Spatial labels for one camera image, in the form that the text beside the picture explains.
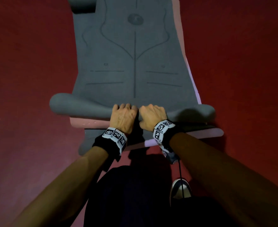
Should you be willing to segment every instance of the pant leg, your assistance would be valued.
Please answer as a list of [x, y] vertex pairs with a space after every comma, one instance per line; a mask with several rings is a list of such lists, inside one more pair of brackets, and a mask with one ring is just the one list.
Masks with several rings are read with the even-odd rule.
[[159, 226], [169, 210], [149, 175], [130, 166], [113, 168], [96, 184], [88, 199], [84, 226]]
[[172, 216], [177, 225], [190, 226], [237, 226], [232, 218], [213, 198], [190, 197], [175, 200]]

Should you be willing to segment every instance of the black and white shoe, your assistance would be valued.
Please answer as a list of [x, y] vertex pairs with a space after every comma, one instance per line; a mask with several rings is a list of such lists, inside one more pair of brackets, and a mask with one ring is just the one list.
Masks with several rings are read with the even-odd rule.
[[176, 179], [172, 183], [172, 188], [170, 190], [170, 206], [173, 206], [174, 201], [177, 199], [183, 199], [183, 198], [190, 198], [192, 196], [192, 191], [190, 189], [190, 186], [188, 182], [184, 179]]

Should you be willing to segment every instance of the person's right forearm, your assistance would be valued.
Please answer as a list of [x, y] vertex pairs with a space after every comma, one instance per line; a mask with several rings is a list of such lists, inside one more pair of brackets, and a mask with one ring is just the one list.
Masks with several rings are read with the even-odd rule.
[[178, 133], [170, 146], [194, 179], [242, 226], [278, 226], [278, 187], [202, 141]]

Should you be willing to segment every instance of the floor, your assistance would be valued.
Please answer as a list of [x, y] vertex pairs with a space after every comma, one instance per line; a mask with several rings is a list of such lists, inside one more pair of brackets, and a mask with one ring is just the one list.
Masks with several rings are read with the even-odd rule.
[[[278, 0], [180, 4], [202, 103], [216, 109], [225, 131], [206, 142], [278, 186]], [[72, 91], [76, 76], [67, 0], [0, 0], [0, 226], [78, 157], [83, 130], [49, 108], [52, 95]], [[122, 159], [130, 163], [127, 152]]]

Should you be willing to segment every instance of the cable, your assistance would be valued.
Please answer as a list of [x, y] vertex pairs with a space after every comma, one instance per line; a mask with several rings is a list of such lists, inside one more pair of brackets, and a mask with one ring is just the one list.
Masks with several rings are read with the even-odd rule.
[[182, 179], [181, 164], [180, 164], [180, 160], [179, 160], [179, 159], [178, 159], [178, 163], [179, 163], [179, 172], [180, 172], [180, 179], [181, 179], [181, 186], [182, 186], [182, 196], [183, 196], [183, 198], [184, 198], [183, 179]]

